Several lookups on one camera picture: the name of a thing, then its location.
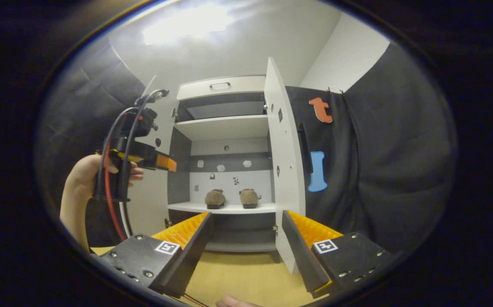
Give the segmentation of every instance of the shoe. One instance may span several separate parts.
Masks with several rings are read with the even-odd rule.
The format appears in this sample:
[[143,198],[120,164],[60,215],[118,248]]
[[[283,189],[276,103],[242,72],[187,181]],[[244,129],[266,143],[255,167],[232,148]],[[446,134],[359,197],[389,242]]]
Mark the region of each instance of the shoe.
[[252,209],[258,206],[258,194],[254,192],[252,188],[246,188],[239,192],[241,196],[242,207],[245,209]]
[[225,204],[225,196],[223,196],[223,190],[215,189],[207,193],[205,197],[205,204],[208,209],[219,209]]

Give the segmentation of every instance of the ceiling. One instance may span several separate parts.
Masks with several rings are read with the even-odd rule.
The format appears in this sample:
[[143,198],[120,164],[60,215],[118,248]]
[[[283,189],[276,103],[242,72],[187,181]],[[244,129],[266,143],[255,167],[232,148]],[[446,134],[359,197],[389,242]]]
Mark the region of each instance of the ceiling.
[[340,11],[316,0],[216,0],[233,22],[224,31],[146,45],[142,31],[184,8],[207,1],[181,0],[145,12],[108,35],[132,72],[150,89],[174,91],[205,78],[265,74],[275,59],[286,85],[298,86],[332,34]]

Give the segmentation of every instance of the open cabinet door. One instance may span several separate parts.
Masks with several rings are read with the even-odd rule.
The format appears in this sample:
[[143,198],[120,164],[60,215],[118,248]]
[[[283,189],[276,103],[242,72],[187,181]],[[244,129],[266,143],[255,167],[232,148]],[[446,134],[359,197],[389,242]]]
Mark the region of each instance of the open cabinet door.
[[[155,89],[153,86],[146,88],[144,95]],[[153,121],[157,125],[156,130],[150,130],[147,136],[135,138],[137,142],[143,142],[153,146],[157,151],[168,155],[170,151],[170,139],[173,134],[174,119],[173,110],[178,111],[178,99],[173,93],[146,105],[157,113]],[[165,229],[165,218],[169,218],[167,199],[167,171],[144,169],[144,179],[135,181],[135,186],[129,188],[131,202],[127,204],[127,214],[133,233],[153,235]]]
[[282,231],[282,211],[305,215],[305,183],[299,138],[290,99],[273,58],[269,58],[265,78],[265,101],[275,180],[276,247],[289,272],[295,259],[286,234]]

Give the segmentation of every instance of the ceiling light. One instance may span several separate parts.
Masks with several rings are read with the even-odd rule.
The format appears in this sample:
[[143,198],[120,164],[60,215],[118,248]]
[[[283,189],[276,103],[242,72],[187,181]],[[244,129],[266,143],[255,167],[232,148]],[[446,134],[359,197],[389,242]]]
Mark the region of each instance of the ceiling light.
[[233,19],[227,15],[227,10],[221,6],[208,5],[186,9],[145,29],[144,42],[151,45],[188,35],[223,31],[232,21]]

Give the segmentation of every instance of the cabinet drawer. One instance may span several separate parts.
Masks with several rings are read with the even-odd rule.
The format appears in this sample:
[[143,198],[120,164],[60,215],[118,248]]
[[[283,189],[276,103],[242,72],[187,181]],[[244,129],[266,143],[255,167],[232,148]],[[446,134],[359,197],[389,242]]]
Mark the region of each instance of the cabinet drawer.
[[212,78],[180,85],[176,98],[178,100],[230,93],[262,93],[265,76],[237,76]]

